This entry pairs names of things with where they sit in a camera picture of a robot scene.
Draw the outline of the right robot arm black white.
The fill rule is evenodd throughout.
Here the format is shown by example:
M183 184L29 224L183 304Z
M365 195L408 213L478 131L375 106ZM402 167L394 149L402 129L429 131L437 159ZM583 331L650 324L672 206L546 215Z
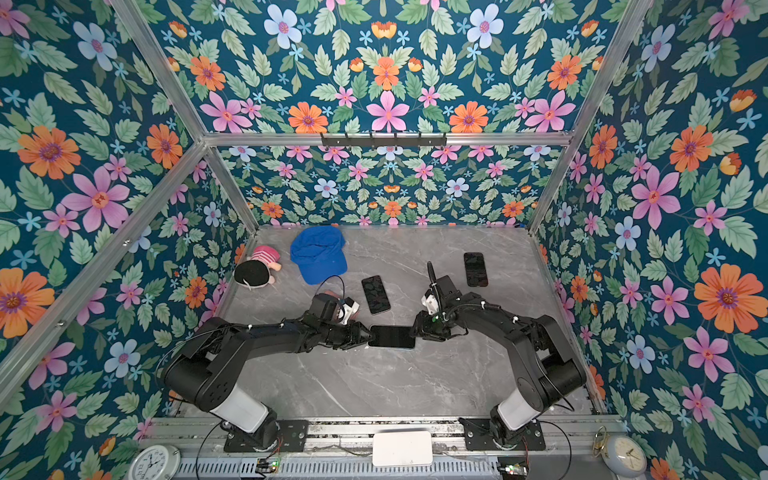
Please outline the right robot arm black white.
M587 382L587 372L557 320L521 316L475 292L462 293L448 276L432 280L410 334L445 342L471 331L499 343L512 369L512 392L491 409L489 432L502 448L521 441L547 409Z

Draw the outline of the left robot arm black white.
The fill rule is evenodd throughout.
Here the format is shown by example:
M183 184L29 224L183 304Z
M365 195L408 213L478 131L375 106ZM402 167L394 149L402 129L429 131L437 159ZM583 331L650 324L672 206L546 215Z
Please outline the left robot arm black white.
M197 409L219 418L222 428L256 451L279 438L273 409L239 385L245 364L281 353L309 353L320 346L349 350L374 339L362 323L338 320L348 302L318 294L300 317L272 324L236 324L220 317L207 321L164 369L163 384Z

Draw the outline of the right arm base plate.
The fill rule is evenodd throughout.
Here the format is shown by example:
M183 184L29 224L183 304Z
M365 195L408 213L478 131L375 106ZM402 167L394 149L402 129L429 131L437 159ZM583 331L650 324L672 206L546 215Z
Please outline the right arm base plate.
M544 451L545 437L540 425L528 423L510 430L498 419L459 417L464 429L465 447L469 451Z

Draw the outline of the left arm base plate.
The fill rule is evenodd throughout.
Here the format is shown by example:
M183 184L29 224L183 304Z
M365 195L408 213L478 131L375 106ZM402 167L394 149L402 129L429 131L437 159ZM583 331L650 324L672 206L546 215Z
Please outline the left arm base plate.
M226 422L223 429L227 432L223 447L226 453L296 453L304 450L309 422L267 419L253 433Z

